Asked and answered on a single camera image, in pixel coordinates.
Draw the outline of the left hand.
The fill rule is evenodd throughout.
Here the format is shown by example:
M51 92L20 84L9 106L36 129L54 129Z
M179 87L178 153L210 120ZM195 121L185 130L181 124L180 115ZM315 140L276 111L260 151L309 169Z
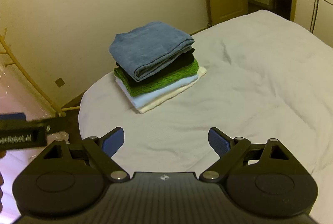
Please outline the left hand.
M0 151L0 159L3 159L6 155L6 151ZM2 212L2 197L3 197L3 191L2 191L2 186L4 184L3 176L2 173L0 173L0 212Z

